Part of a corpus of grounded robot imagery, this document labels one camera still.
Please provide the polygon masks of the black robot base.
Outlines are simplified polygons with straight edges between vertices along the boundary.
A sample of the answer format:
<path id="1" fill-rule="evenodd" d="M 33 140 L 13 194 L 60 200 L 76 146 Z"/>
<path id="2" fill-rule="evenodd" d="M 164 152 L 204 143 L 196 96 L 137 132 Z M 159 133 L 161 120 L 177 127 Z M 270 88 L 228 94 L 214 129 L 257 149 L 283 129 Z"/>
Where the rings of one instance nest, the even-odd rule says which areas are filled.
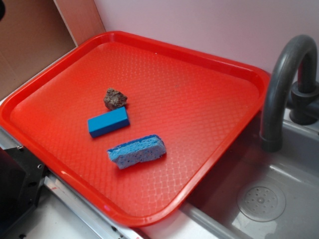
<path id="1" fill-rule="evenodd" d="M 27 148 L 0 150 L 0 237 L 38 205 L 45 164 Z"/>

